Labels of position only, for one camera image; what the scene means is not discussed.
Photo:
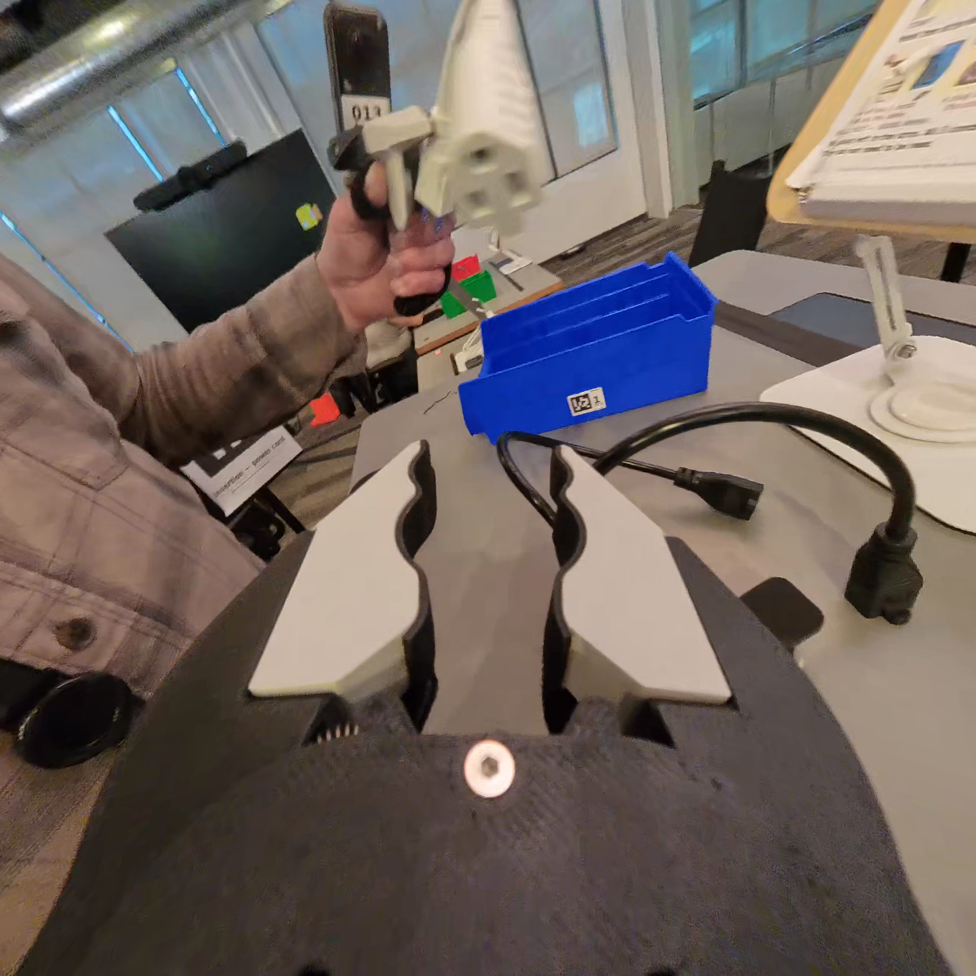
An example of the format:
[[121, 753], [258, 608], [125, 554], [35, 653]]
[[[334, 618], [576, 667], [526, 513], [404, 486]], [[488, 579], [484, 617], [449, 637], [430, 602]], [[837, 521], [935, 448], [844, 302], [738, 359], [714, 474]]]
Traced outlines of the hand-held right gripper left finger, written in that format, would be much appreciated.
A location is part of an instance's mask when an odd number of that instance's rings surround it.
[[259, 700], [397, 691], [415, 725], [432, 710], [433, 608], [416, 561], [437, 514], [430, 446], [410, 443], [316, 527], [248, 683]]

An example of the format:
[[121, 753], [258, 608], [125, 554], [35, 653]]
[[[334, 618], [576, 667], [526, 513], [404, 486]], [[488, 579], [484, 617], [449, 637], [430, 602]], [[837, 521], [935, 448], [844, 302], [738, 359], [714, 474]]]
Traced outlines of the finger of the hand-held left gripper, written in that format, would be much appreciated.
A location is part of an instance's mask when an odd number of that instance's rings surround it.
[[457, 156], [486, 145], [543, 156], [543, 132], [514, 2], [457, 8], [432, 110], [431, 153]]

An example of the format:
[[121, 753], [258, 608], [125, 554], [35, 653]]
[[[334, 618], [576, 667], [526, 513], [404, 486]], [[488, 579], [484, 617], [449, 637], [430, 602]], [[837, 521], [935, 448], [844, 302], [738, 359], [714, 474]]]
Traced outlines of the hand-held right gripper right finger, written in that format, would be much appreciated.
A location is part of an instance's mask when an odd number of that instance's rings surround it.
[[553, 451], [557, 572], [543, 634], [543, 719], [600, 699], [724, 707], [733, 692], [664, 531], [574, 449]]

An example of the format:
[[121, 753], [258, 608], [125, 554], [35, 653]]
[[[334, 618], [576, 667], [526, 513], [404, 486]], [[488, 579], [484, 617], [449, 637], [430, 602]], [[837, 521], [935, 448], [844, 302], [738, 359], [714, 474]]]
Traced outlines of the black tape strip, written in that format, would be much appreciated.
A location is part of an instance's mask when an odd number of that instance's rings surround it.
[[714, 324], [811, 367], [822, 367], [849, 354], [844, 343], [724, 301], [715, 307]]

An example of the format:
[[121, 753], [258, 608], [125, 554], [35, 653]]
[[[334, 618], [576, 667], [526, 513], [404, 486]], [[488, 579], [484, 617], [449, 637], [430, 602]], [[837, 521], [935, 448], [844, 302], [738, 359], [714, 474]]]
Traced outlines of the person's left hand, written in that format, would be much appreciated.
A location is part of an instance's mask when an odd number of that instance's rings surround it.
[[453, 215], [412, 213], [403, 230], [364, 221], [352, 191], [335, 202], [316, 265], [349, 333], [386, 320], [397, 327], [422, 324], [422, 315], [395, 311], [394, 301], [435, 294], [455, 260]]

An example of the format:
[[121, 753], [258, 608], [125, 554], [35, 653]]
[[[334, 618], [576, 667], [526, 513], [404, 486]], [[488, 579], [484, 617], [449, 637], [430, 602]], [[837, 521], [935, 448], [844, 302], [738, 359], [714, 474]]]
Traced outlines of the white printed sign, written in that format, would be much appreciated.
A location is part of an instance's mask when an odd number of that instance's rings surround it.
[[268, 486], [301, 451], [299, 441], [281, 425], [203, 455], [180, 472], [221, 515], [230, 517]]

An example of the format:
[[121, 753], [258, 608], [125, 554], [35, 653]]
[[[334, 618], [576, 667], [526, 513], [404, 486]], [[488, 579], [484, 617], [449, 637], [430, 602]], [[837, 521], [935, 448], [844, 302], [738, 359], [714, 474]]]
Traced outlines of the black webcam bar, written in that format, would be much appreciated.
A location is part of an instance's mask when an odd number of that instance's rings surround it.
[[213, 187], [242, 166], [248, 159], [243, 140], [236, 140], [206, 158], [177, 170], [154, 187], [145, 189], [133, 199], [140, 213], [162, 212], [190, 196]]

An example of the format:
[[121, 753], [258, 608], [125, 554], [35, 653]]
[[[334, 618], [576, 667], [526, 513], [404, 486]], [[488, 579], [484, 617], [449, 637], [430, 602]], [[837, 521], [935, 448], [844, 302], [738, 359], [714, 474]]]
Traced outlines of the grey side table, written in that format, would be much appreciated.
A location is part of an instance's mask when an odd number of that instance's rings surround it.
[[[491, 255], [479, 262], [481, 269], [490, 273], [496, 292], [494, 299], [484, 299], [482, 303], [495, 314], [526, 306], [563, 287], [560, 278], [535, 262], [524, 263], [515, 270], [509, 268], [512, 260], [501, 254]], [[458, 339], [464, 340], [477, 328], [478, 323], [477, 317], [469, 311], [454, 317], [447, 316], [437, 302], [424, 312], [421, 326], [413, 330], [415, 351], [419, 357], [423, 357]]]

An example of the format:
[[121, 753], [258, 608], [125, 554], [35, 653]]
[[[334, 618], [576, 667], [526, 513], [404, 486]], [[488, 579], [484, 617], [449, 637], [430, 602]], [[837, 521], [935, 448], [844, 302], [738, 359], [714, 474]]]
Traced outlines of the black monitor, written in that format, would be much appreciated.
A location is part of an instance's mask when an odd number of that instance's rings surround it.
[[[107, 242], [188, 333], [242, 306], [318, 251], [334, 190], [302, 131], [249, 153], [213, 187], [137, 213]], [[316, 203], [319, 226], [295, 211]]]

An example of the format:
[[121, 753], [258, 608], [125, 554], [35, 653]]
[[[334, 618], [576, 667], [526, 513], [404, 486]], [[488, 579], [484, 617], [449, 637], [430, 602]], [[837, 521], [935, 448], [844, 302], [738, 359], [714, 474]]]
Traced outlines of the blue plastic bin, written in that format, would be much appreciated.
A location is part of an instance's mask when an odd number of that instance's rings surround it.
[[470, 435], [548, 433], [707, 389], [717, 299], [670, 253], [481, 325], [457, 388]]

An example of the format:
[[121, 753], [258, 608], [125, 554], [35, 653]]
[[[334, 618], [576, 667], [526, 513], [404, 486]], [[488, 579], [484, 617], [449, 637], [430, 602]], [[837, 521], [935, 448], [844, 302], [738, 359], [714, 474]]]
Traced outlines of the black round device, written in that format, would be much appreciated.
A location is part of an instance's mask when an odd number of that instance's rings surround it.
[[143, 707], [122, 679], [69, 677], [51, 668], [1, 662], [1, 730], [31, 766], [63, 769], [125, 741]]

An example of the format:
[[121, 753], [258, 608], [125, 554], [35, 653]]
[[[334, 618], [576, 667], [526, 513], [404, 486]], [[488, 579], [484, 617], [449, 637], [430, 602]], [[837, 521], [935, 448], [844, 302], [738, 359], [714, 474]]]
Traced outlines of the dark desk mat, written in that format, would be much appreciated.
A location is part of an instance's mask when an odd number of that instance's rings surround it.
[[[914, 311], [907, 311], [906, 315], [916, 337], [939, 337], [975, 346], [973, 325]], [[873, 307], [865, 299], [819, 293], [770, 312], [769, 317], [858, 349], [879, 343]]]

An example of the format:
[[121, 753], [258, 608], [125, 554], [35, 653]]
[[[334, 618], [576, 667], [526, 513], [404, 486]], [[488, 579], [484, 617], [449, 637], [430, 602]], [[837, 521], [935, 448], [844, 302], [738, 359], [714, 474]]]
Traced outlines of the silver ceiling duct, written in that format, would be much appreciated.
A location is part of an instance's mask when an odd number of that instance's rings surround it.
[[2, 68], [2, 143], [46, 138], [93, 109], [163, 73], [183, 47], [208, 42], [288, 1], [119, 2], [78, 28]]

